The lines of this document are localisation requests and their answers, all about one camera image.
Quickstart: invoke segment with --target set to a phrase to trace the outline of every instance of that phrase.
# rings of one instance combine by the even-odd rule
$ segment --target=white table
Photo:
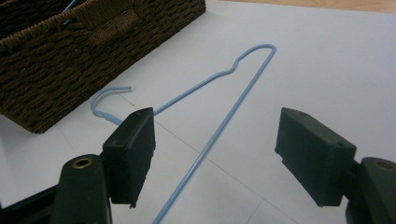
[[[280,109],[320,120],[358,147],[357,161],[396,161],[396,15],[206,2],[206,14],[108,84],[134,91],[98,104],[125,119],[228,69],[250,47],[277,46],[163,223],[346,223],[346,199],[316,207],[275,154]],[[112,205],[114,223],[155,218],[268,52],[155,117],[157,148],[137,207]],[[0,117],[3,206],[57,184],[66,161],[101,152],[117,126],[94,117],[89,103],[41,135]]]

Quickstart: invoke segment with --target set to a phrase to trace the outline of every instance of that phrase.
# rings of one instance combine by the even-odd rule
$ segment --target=woven basket
[[[205,12],[205,0],[88,0],[60,13],[70,1],[0,1],[0,114],[32,133]]]

